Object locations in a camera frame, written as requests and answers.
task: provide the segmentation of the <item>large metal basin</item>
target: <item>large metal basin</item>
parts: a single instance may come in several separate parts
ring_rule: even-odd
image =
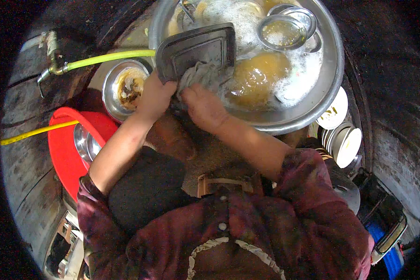
[[[167,25],[178,0],[162,0],[151,19],[149,47],[157,49],[167,37]],[[246,112],[228,108],[229,112],[260,131],[279,135],[299,130],[322,115],[336,97],[344,70],[344,53],[339,29],[326,7],[318,0],[301,0],[318,19],[323,38],[323,61],[314,88],[296,106],[274,112]]]

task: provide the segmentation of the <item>red bucket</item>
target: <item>red bucket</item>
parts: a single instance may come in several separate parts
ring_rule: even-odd
[[[79,112],[69,107],[57,109],[51,119],[50,125],[66,121],[78,120],[90,132],[97,143],[103,147],[107,140],[117,130],[117,125],[105,114],[99,112]],[[73,140],[75,126],[66,126],[48,132],[48,147],[51,161],[62,185],[72,198],[77,201],[79,177],[89,170],[76,150]]]

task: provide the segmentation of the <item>hose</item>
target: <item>hose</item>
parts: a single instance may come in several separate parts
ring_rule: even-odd
[[[72,126],[72,125],[75,125],[77,123],[79,123],[77,120],[71,120],[71,121],[63,122],[63,123],[52,125],[52,126],[45,126],[45,127],[39,128],[39,129],[35,129],[35,130],[32,130],[32,131],[28,131],[28,132],[19,134],[17,136],[11,137],[11,138],[6,138],[6,139],[3,139],[3,140],[0,140],[0,145],[4,146],[4,145],[7,145],[7,144],[11,144],[11,143],[20,141],[22,139],[28,138],[30,136],[45,132],[45,131],[55,130],[55,129],[65,127],[65,126]]]
[[[129,57],[138,57],[138,56],[155,56],[155,50],[135,50],[135,51],[126,51],[126,52],[115,52],[109,53],[102,56],[95,56],[75,62],[67,63],[67,71],[76,69],[79,67],[102,63],[105,61],[129,58]]]

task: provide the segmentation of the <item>shirt button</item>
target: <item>shirt button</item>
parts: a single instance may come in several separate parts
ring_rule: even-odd
[[[219,228],[220,230],[224,231],[224,230],[226,230],[226,229],[227,229],[227,225],[226,225],[225,223],[220,223],[220,224],[218,225],[218,228]]]

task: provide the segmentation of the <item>shirt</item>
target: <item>shirt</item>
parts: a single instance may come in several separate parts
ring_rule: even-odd
[[[80,178],[77,213],[92,279],[190,279],[202,247],[236,240],[282,279],[365,279],[374,241],[333,190],[322,157],[296,149],[272,197],[221,193],[151,221],[129,237],[106,198]]]

